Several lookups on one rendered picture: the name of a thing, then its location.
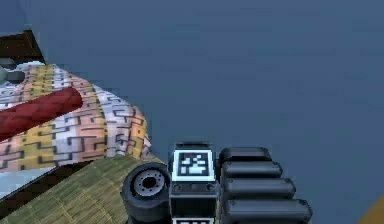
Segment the dark red bolster pillow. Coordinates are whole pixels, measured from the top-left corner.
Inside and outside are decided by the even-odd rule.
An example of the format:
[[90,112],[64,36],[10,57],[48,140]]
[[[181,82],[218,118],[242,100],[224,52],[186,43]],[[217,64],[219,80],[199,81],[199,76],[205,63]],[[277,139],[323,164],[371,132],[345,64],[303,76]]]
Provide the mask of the dark red bolster pillow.
[[81,108],[80,93],[72,87],[0,110],[0,141]]

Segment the grey dumbbell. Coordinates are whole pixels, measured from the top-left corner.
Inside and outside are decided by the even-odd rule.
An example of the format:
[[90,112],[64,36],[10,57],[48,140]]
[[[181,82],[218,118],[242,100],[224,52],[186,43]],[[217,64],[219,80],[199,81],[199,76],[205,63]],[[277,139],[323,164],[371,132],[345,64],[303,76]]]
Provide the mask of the grey dumbbell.
[[25,73],[17,70],[16,62],[11,58],[0,58],[0,84],[6,81],[20,84],[25,80]]

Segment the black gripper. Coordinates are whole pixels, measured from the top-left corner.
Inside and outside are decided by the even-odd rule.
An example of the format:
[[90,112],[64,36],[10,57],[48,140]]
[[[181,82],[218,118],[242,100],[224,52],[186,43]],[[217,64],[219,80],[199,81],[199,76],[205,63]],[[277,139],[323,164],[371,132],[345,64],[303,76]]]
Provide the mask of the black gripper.
[[120,192],[126,224],[170,224],[169,185],[165,164],[150,162],[134,168]]

